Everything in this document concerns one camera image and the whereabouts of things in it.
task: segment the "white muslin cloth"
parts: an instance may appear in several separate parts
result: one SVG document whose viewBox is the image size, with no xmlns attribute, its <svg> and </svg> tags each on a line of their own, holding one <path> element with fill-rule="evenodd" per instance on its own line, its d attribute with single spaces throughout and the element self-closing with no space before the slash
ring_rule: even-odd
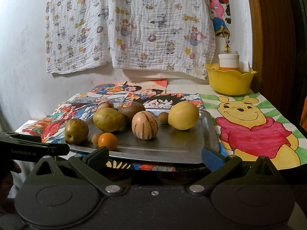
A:
<svg viewBox="0 0 307 230">
<path fill-rule="evenodd" d="M 47 0 L 47 73 L 72 73 L 111 62 L 108 0 Z"/>
<path fill-rule="evenodd" d="M 114 68 L 205 79 L 215 52 L 209 0 L 109 0 Z"/>
</svg>

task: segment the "small orange fruit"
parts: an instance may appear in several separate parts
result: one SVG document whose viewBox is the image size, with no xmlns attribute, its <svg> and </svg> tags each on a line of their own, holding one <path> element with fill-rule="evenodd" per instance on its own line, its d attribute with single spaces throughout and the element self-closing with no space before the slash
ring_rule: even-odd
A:
<svg viewBox="0 0 307 230">
<path fill-rule="evenodd" d="M 108 148 L 109 151 L 115 150 L 117 144 L 118 144 L 117 138 L 112 133 L 103 133 L 98 138 L 98 147 L 105 146 Z"/>
</svg>

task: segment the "striped pepino melon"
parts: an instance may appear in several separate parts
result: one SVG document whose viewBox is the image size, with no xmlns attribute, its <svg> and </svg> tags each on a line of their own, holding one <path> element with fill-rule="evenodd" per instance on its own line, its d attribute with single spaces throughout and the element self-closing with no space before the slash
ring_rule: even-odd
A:
<svg viewBox="0 0 307 230">
<path fill-rule="evenodd" d="M 132 132 L 142 140 L 149 140 L 158 133 L 158 124 L 155 116 L 147 111 L 141 111 L 132 119 Z"/>
</svg>

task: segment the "wooden door frame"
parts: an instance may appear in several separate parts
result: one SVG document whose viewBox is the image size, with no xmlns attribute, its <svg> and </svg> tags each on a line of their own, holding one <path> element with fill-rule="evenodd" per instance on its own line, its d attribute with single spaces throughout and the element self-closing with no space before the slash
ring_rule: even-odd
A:
<svg viewBox="0 0 307 230">
<path fill-rule="evenodd" d="M 284 116 L 291 99 L 295 70 L 295 28 L 290 0 L 249 0 L 253 63 L 258 73 L 252 90 L 260 92 Z"/>
</svg>

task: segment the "metal tray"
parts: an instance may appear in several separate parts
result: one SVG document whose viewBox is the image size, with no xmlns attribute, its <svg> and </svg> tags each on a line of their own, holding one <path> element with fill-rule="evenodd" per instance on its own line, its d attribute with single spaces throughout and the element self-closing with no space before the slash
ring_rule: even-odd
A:
<svg viewBox="0 0 307 230">
<path fill-rule="evenodd" d="M 161 112 L 170 109 L 146 109 L 158 117 Z M 86 120 L 89 127 L 88 140 L 81 146 L 69 145 L 71 150 L 90 153 L 96 150 L 92 144 L 92 135 L 101 132 L 94 125 L 92 117 Z M 165 163 L 202 163 L 201 150 L 204 146 L 219 151 L 218 140 L 212 118 L 209 112 L 199 111 L 199 120 L 189 130 L 180 131 L 168 124 L 159 124 L 158 134 L 149 141 L 137 138 L 131 126 L 113 132 L 118 140 L 116 151 L 110 151 L 110 157 L 133 159 L 138 161 L 153 161 Z"/>
</svg>

